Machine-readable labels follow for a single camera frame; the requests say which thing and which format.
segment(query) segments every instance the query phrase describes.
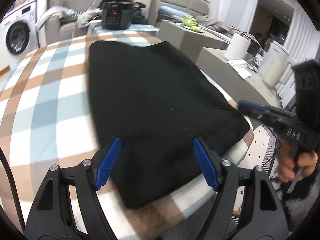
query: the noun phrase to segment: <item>white container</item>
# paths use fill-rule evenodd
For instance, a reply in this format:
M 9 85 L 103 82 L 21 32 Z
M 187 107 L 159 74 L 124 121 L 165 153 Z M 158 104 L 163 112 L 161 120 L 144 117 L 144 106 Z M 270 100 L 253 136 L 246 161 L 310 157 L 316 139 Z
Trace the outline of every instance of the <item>white container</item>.
M 224 54 L 224 57 L 227 60 L 241 60 L 246 55 L 247 49 L 249 48 L 250 44 L 251 42 L 249 40 L 237 33 L 234 33 L 230 44 Z
M 285 67 L 277 59 L 273 59 L 267 71 L 262 75 L 263 82 L 273 88 L 280 82 L 280 78 L 285 71 Z
M 278 42 L 273 41 L 270 44 L 270 48 L 265 55 L 261 66 L 258 68 L 258 73 L 263 75 L 269 68 L 273 59 L 278 60 L 283 66 L 286 66 L 289 56 L 290 53 L 283 46 L 281 46 Z

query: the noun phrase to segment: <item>plaid tablecloth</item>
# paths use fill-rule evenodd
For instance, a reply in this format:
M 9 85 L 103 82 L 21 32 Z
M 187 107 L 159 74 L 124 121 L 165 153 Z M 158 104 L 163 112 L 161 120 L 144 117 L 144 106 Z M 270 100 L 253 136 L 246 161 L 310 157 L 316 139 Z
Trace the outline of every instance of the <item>plaid tablecloth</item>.
M 98 148 L 87 95 L 87 60 L 97 40 L 135 46 L 160 42 L 147 33 L 125 31 L 83 36 L 29 53 L 12 71 L 0 93 L 0 145 L 17 185 L 27 220 L 34 196 L 49 167 L 75 166 Z M 211 80 L 231 105 L 234 100 Z M 250 130 L 226 158 L 238 164 L 253 140 Z M 0 203 L 19 228 L 12 193 L 0 164 Z M 76 191 L 70 187 L 78 229 L 85 231 Z M 148 239 L 189 217 L 213 194 L 201 175 L 146 207 L 128 210 L 111 180 L 97 192 L 103 211 L 119 239 Z

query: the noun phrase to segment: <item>black electronic device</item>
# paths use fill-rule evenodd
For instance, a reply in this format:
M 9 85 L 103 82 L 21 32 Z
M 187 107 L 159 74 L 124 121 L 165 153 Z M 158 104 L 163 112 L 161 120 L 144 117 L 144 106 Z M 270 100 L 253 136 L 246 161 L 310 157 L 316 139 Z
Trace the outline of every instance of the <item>black electronic device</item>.
M 296 114 L 276 107 L 260 106 L 248 101 L 239 102 L 239 111 L 260 120 L 282 139 L 292 142 L 290 155 L 297 160 L 299 154 L 319 151 L 320 138 L 320 64 L 314 60 L 292 67 L 296 84 Z M 292 193 L 303 167 L 296 166 L 296 177 L 283 184 L 286 193 Z
M 128 29 L 132 23 L 133 3 L 111 1 L 102 4 L 102 27 L 109 30 Z

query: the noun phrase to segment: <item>black folded cloth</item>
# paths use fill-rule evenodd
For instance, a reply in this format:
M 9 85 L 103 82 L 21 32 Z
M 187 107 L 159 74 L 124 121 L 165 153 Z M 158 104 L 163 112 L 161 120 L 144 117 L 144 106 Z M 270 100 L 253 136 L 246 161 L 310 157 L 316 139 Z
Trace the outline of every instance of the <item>black folded cloth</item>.
M 249 131 L 244 117 L 168 42 L 97 41 L 89 61 L 100 148 L 111 136 L 121 138 L 111 178 L 127 208 L 145 206 L 201 174 L 195 138 L 222 156 Z

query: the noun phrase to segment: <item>black cable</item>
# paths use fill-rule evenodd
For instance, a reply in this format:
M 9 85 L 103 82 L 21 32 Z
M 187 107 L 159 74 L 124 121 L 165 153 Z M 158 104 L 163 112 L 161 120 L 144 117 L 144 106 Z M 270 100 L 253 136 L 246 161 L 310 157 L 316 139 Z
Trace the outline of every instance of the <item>black cable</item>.
M 19 219 L 19 223 L 22 228 L 22 231 L 24 232 L 26 225 L 24 223 L 24 219 L 23 219 L 23 215 L 22 215 L 22 210 L 21 210 L 21 206 L 20 206 L 17 187 L 14 182 L 14 177 L 13 177 L 12 171 L 10 169 L 9 163 L 8 163 L 7 158 L 5 157 L 1 147 L 0 147 L 0 161 L 4 167 L 5 173 L 7 174 L 10 188 L 11 188 L 11 192 L 12 192 L 12 196 L 13 196 L 14 205 L 16 207 L 16 211 L 17 211 L 17 215 L 18 215 L 18 219 Z
M 282 147 L 282 145 L 279 147 L 278 150 L 275 150 L 275 151 L 274 151 L 272 157 L 271 157 L 269 160 L 267 160 L 266 163 L 264 163 L 264 164 L 262 165 L 262 167 L 264 167 L 270 160 L 272 160 L 272 158 L 278 153 L 278 151 L 280 150 L 281 147 Z
M 270 132 L 272 133 L 274 138 L 277 138 L 277 136 L 275 135 L 275 133 L 273 132 L 273 130 L 271 130 L 271 128 L 269 126 L 267 126 L 266 124 L 263 124 L 263 125 L 265 125 L 265 127 L 267 127 L 270 130 Z

